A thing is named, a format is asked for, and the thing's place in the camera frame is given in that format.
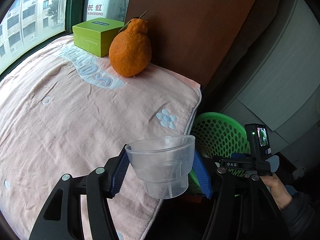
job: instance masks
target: brown wooden board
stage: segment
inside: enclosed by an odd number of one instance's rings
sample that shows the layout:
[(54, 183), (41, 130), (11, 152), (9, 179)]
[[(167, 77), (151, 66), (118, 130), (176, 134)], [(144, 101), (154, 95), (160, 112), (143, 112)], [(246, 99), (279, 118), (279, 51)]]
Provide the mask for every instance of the brown wooden board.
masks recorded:
[(149, 22), (152, 62), (204, 88), (244, 24), (255, 0), (130, 0), (126, 21)]

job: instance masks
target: clear plastic cup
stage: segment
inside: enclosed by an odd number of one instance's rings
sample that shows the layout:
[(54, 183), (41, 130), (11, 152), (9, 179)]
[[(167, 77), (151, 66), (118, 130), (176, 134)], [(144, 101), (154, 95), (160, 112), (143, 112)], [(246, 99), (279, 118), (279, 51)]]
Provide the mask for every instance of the clear plastic cup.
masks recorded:
[(173, 198), (188, 188), (195, 155), (195, 137), (177, 135), (145, 139), (125, 147), (145, 192), (158, 199)]

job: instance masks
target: wooden panel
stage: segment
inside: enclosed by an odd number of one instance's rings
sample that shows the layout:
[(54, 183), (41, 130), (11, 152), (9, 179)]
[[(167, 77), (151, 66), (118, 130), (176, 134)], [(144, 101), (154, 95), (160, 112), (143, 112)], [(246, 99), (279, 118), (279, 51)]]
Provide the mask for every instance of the wooden panel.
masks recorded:
[(255, 0), (130, 0), (126, 21), (150, 23), (152, 62), (202, 85), (209, 82)]
[(239, 60), (247, 53), (248, 48), (255, 42), (255, 40), (262, 34), (268, 27), (270, 22), (277, 14), (279, 0), (256, 0), (251, 8), (246, 21), (242, 25), (236, 39), (233, 41), (232, 46), (220, 63), (217, 71), (214, 73), (210, 82), (205, 87), (202, 93), (202, 101), (210, 96), (213, 99), (215, 96), (220, 97), (220, 89), (225, 86), (226, 78), (230, 75), (231, 71)]

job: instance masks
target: camera screen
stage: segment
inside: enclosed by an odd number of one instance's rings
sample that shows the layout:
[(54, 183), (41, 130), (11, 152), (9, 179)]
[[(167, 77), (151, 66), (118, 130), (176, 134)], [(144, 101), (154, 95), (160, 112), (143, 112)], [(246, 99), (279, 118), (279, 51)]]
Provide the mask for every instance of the camera screen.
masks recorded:
[(267, 131), (265, 128), (258, 127), (258, 136), (260, 141), (260, 146), (266, 146), (268, 144)]

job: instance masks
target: sleeve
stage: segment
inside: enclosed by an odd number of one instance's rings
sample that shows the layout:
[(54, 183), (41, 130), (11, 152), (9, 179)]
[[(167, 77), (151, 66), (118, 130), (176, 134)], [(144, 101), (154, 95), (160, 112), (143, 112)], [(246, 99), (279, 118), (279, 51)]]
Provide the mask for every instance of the sleeve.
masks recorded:
[(285, 223), (289, 229), (290, 237), (293, 240), (317, 239), (319, 214), (311, 206), (311, 198), (309, 195), (298, 192), (293, 196), (293, 200), (289, 206), (281, 211)]

